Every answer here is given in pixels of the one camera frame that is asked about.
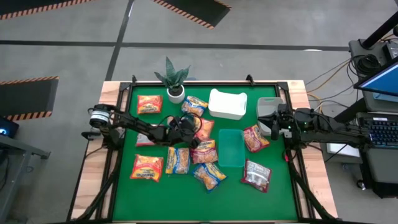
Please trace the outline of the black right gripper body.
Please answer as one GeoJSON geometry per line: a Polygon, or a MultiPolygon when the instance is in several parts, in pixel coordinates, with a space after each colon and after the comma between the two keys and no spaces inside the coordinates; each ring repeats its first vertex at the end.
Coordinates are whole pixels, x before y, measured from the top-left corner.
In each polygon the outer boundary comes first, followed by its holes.
{"type": "Polygon", "coordinates": [[[291,138],[296,131],[296,124],[293,116],[293,111],[287,104],[279,104],[277,107],[279,114],[279,127],[283,132],[285,138],[291,138]]]}

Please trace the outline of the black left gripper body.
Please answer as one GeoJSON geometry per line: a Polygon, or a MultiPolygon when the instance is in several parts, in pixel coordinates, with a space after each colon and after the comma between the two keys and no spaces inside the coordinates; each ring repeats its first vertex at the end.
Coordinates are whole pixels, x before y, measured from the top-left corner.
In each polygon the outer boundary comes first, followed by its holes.
{"type": "Polygon", "coordinates": [[[167,133],[167,145],[185,143],[190,145],[195,136],[195,123],[192,118],[169,117],[167,119],[169,130],[167,133]]]}

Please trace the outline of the orange chicken ramen pack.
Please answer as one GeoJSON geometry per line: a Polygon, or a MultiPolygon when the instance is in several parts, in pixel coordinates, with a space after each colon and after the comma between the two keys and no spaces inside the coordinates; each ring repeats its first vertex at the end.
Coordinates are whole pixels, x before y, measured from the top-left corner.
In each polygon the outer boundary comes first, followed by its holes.
{"type": "Polygon", "coordinates": [[[146,179],[159,182],[164,165],[163,157],[136,154],[130,179],[146,179]]]}
{"type": "Polygon", "coordinates": [[[156,114],[162,109],[163,98],[161,95],[138,95],[137,114],[156,114]]]}
{"type": "Polygon", "coordinates": [[[195,136],[201,141],[209,139],[214,124],[214,120],[195,118],[195,136]]]}

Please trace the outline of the blue soy sauce ramen pack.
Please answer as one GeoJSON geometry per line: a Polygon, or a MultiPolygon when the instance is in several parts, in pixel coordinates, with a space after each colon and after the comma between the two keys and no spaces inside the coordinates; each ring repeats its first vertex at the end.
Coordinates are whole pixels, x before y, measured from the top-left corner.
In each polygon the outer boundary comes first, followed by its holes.
{"type": "Polygon", "coordinates": [[[214,163],[197,165],[192,171],[192,175],[205,185],[208,192],[217,188],[227,178],[227,175],[222,173],[214,163]]]}
{"type": "Polygon", "coordinates": [[[169,147],[167,154],[166,174],[187,174],[190,167],[189,148],[169,147]]]}
{"type": "Polygon", "coordinates": [[[183,113],[194,113],[198,116],[202,116],[207,107],[207,102],[195,96],[187,96],[182,104],[181,110],[183,113]]]}

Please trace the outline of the gray storage bin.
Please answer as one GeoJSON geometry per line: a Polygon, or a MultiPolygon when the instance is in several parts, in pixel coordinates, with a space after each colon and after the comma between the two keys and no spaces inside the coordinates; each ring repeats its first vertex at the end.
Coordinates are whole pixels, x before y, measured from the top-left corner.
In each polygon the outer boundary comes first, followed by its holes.
{"type": "MultiPolygon", "coordinates": [[[[279,104],[284,104],[284,101],[280,97],[261,97],[257,101],[257,109],[256,114],[257,117],[268,116],[273,112],[277,111],[277,107],[279,104]]],[[[263,136],[271,135],[271,128],[268,128],[265,124],[262,124],[260,121],[257,122],[259,126],[260,132],[263,136]]]]}

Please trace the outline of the white plant pot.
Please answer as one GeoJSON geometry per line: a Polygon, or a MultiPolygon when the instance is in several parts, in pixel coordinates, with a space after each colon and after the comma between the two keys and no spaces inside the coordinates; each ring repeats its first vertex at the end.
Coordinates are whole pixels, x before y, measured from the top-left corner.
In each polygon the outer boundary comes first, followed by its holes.
{"type": "Polygon", "coordinates": [[[167,95],[170,102],[179,104],[185,99],[185,88],[183,85],[180,85],[177,88],[168,88],[167,95]]]}

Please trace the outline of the teal translucent storage bin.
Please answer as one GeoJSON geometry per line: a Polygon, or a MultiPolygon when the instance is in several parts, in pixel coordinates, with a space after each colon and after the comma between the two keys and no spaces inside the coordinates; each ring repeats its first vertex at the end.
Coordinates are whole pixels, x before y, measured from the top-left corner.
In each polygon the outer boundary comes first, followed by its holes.
{"type": "Polygon", "coordinates": [[[243,167],[245,163],[243,131],[221,129],[218,137],[218,164],[221,167],[243,167]]]}

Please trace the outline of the white storage bin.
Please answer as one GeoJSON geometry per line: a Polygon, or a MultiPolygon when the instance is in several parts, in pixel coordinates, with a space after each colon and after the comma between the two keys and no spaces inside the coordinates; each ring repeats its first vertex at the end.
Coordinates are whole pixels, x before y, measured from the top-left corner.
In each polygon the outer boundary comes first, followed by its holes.
{"type": "Polygon", "coordinates": [[[247,99],[245,93],[225,93],[214,88],[210,91],[208,100],[210,115],[217,118],[240,120],[246,114],[247,99]]]}

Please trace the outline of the green snake plant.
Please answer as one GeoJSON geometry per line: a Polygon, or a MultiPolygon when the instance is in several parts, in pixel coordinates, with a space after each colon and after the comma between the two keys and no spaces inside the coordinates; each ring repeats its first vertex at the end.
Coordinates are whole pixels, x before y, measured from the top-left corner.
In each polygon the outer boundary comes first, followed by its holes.
{"type": "Polygon", "coordinates": [[[183,92],[182,85],[188,77],[190,66],[176,71],[171,60],[166,57],[165,69],[165,75],[161,75],[159,72],[154,72],[155,76],[164,84],[170,95],[180,95],[183,92]]]}

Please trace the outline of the green table mat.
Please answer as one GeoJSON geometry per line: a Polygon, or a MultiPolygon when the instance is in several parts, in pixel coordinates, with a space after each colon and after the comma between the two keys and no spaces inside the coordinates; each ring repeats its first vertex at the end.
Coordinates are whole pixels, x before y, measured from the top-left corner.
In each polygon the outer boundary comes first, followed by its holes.
{"type": "MultiPolygon", "coordinates": [[[[209,100],[211,89],[227,93],[246,93],[248,107],[240,120],[212,117],[208,110],[203,117],[214,120],[211,138],[218,146],[220,129],[243,130],[257,124],[256,105],[260,97],[276,96],[273,86],[186,86],[187,96],[209,100]]],[[[181,106],[170,103],[163,86],[139,86],[132,91],[130,113],[145,122],[158,124],[168,116],[182,115],[181,106]],[[136,115],[138,95],[164,94],[160,114],[136,115]]],[[[270,141],[265,149],[251,153],[244,149],[246,159],[272,170],[268,191],[263,193],[242,183],[242,167],[217,167],[227,175],[216,189],[208,192],[205,185],[191,175],[196,165],[191,164],[185,175],[165,174],[163,166],[159,182],[130,179],[135,156],[163,157],[167,160],[167,147],[135,147],[137,133],[127,130],[124,142],[121,171],[114,203],[114,221],[297,221],[296,206],[289,168],[282,158],[283,138],[270,141]]]]}

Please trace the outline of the black backlit keyboard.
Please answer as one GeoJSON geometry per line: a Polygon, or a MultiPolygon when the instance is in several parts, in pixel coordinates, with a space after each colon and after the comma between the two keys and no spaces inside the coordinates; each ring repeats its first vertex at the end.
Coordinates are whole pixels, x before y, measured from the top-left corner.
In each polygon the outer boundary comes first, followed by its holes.
{"type": "Polygon", "coordinates": [[[366,129],[373,147],[398,150],[398,115],[358,113],[359,125],[366,129]]]}

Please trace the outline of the black hazard-striped floor mat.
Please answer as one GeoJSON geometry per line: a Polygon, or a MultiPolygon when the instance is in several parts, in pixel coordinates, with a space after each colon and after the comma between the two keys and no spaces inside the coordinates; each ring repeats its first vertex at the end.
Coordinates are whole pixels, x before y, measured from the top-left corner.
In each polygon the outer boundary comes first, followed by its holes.
{"type": "Polygon", "coordinates": [[[28,16],[92,0],[0,0],[0,20],[28,16]]]}
{"type": "Polygon", "coordinates": [[[0,117],[10,121],[48,118],[53,113],[60,77],[0,82],[0,117]]]}
{"type": "Polygon", "coordinates": [[[151,1],[207,29],[214,29],[231,10],[231,6],[220,0],[151,1]]]}

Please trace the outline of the black slanted pole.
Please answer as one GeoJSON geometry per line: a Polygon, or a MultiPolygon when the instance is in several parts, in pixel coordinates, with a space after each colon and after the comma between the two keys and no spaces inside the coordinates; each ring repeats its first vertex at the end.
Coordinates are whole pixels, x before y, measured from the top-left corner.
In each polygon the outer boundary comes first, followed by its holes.
{"type": "Polygon", "coordinates": [[[386,22],[376,29],[367,39],[361,40],[360,44],[364,49],[370,49],[375,43],[381,40],[389,31],[398,25],[398,11],[395,12],[386,22]]]}

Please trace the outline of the gray side table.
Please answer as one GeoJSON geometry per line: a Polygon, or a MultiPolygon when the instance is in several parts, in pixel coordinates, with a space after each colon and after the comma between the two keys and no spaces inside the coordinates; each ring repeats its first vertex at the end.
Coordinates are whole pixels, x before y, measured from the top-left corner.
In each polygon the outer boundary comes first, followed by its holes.
{"type": "Polygon", "coordinates": [[[50,152],[1,135],[0,149],[8,152],[8,166],[0,175],[0,224],[5,224],[30,158],[48,159],[50,152]]]}

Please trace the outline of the black device with blue light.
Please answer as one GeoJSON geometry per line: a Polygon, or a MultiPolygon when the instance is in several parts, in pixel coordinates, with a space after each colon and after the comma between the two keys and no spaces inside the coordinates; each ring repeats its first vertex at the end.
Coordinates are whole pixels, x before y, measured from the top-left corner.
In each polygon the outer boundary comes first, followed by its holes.
{"type": "Polygon", "coordinates": [[[18,129],[19,125],[17,123],[0,117],[0,135],[14,138],[18,129]]]}

